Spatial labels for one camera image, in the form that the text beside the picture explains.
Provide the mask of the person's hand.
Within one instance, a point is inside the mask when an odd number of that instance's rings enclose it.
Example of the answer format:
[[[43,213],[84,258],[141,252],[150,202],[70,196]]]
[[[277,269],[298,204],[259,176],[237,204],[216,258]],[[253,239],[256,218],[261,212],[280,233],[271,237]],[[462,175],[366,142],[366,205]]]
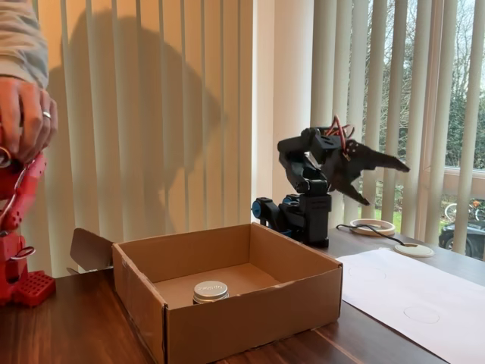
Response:
[[[1,77],[1,146],[27,163],[49,146],[57,131],[57,104],[46,90]]]

